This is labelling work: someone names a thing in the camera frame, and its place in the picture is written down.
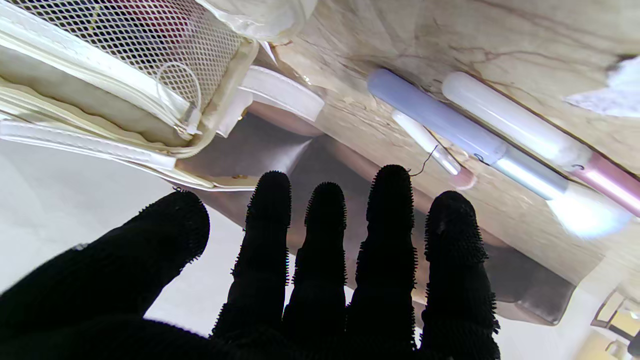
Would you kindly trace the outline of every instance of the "makeup brush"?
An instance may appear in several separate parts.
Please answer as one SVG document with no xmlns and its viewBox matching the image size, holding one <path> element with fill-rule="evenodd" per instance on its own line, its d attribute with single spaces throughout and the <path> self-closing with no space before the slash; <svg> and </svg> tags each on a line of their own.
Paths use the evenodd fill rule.
<svg viewBox="0 0 640 360">
<path fill-rule="evenodd" d="M 431 157 L 440 164 L 444 170 L 452 175 L 449 178 L 449 182 L 456 190 L 467 190 L 475 185 L 477 178 L 474 173 L 460 165 L 460 163 L 449 154 L 449 151 L 447 151 L 422 124 L 397 110 L 391 113 L 391 117 L 418 145 L 430 153 Z"/>
<path fill-rule="evenodd" d="M 463 72 L 449 74 L 443 94 L 499 131 L 566 170 L 635 216 L 640 216 L 640 182 L 494 89 Z"/>
<path fill-rule="evenodd" d="M 563 227 L 581 238 L 620 230 L 632 215 L 573 183 L 462 114 L 385 69 L 369 74 L 369 91 L 547 201 Z"/>
</svg>

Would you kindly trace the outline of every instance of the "white mesh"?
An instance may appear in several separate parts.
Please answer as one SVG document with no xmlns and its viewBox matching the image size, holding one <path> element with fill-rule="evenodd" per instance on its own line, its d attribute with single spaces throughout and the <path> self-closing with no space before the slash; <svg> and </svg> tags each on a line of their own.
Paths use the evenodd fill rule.
<svg viewBox="0 0 640 360">
<path fill-rule="evenodd" d="M 242 37 L 195 0 L 7 0 L 155 78 L 170 62 L 197 77 L 202 106 L 213 96 Z M 160 82 L 196 103 L 193 76 L 169 66 Z"/>
</svg>

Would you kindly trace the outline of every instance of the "white handle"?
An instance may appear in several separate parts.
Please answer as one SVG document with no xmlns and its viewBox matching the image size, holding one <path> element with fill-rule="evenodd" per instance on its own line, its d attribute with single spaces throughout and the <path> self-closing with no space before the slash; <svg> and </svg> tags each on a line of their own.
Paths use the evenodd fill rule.
<svg viewBox="0 0 640 360">
<path fill-rule="evenodd" d="M 0 139 L 131 161 L 149 167 L 173 169 L 175 166 L 175 158 L 159 152 L 20 120 L 0 121 Z"/>
<path fill-rule="evenodd" d="M 324 101 L 309 89 L 277 72 L 252 65 L 240 89 L 253 93 L 253 100 L 290 111 L 316 121 Z"/>
</svg>

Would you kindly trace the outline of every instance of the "gloved hand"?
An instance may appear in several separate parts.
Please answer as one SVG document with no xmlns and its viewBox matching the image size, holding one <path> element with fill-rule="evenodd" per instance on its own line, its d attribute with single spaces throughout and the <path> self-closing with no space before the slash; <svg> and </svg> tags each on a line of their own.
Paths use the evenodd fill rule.
<svg viewBox="0 0 640 360">
<path fill-rule="evenodd" d="M 426 227 L 430 261 L 422 346 L 413 340 L 416 250 L 406 170 L 383 167 L 369 196 L 357 289 L 345 306 L 339 186 L 320 184 L 307 208 L 294 290 L 284 308 L 291 190 L 262 176 L 248 206 L 234 282 L 207 339 L 143 319 L 165 285 L 204 250 L 209 221 L 175 192 L 91 244 L 44 263 L 0 296 L 2 359 L 498 359 L 494 297 L 471 204 L 437 197 Z"/>
</svg>

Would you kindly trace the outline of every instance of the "marble surface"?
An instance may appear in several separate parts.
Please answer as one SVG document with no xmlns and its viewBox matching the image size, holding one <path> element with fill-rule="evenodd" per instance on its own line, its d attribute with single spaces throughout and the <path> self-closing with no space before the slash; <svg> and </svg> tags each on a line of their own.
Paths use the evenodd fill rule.
<svg viewBox="0 0 640 360">
<path fill-rule="evenodd" d="M 466 71 L 640 173 L 637 119 L 562 101 L 602 88 L 607 69 L 640 53 L 638 19 L 636 0 L 320 0 L 302 33 L 274 52 L 283 73 L 325 99 L 315 125 L 379 165 L 416 169 L 427 156 L 366 89 L 367 74 L 387 67 L 440 99 L 444 76 Z M 640 299 L 637 220 L 605 238 L 577 239 L 541 198 L 451 151 L 479 178 L 463 193 L 482 227 L 575 284 L 607 258 L 622 291 Z M 433 162 L 413 183 L 430 196 L 451 188 Z"/>
</svg>

